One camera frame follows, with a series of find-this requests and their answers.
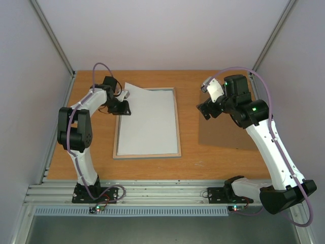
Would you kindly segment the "brown hardboard backing board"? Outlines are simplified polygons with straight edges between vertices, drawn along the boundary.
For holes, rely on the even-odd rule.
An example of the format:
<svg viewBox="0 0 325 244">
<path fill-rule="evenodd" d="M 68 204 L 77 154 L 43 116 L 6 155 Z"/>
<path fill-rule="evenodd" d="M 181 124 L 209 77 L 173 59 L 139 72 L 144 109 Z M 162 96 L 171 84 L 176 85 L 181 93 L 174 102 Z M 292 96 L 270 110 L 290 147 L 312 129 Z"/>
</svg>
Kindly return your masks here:
<svg viewBox="0 0 325 244">
<path fill-rule="evenodd" d="M 228 114 L 206 120 L 199 114 L 199 144 L 231 149 L 253 150 L 257 147 L 247 132 L 239 128 Z"/>
</svg>

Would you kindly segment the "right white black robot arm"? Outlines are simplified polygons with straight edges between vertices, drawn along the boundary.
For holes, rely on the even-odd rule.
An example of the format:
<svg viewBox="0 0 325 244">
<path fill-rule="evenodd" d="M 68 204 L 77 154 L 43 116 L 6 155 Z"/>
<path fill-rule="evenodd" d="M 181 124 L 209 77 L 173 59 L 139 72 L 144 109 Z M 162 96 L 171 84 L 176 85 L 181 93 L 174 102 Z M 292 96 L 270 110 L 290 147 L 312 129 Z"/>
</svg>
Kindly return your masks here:
<svg viewBox="0 0 325 244">
<path fill-rule="evenodd" d="M 227 76 L 223 84 L 209 77 L 201 90 L 209 94 L 209 98 L 197 106 L 203 117 L 209 120 L 228 114 L 251 137 L 271 177 L 271 184 L 258 184 L 241 175 L 226 180 L 224 195 L 229 202 L 247 197 L 259 201 L 267 212 L 275 215 L 302 203 L 316 191 L 316 183 L 306 179 L 290 158 L 267 103 L 252 100 L 244 75 Z"/>
</svg>

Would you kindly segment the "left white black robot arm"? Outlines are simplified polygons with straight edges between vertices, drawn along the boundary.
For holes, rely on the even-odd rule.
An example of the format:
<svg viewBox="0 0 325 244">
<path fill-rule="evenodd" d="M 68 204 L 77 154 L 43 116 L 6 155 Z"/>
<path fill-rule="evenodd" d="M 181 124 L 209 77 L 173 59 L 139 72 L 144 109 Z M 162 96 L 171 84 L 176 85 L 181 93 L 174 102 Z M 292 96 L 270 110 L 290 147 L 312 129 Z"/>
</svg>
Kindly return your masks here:
<svg viewBox="0 0 325 244">
<path fill-rule="evenodd" d="M 94 83 L 79 102 L 71 107 L 61 107 L 58 112 L 57 142 L 73 160 L 77 189 L 90 202 L 98 202 L 104 193 L 90 155 L 93 140 L 91 117 L 100 107 L 106 107 L 112 115 L 132 114 L 126 100 L 129 92 L 121 88 L 116 94 L 117 87 L 121 87 L 117 79 L 106 76 L 103 83 Z"/>
</svg>

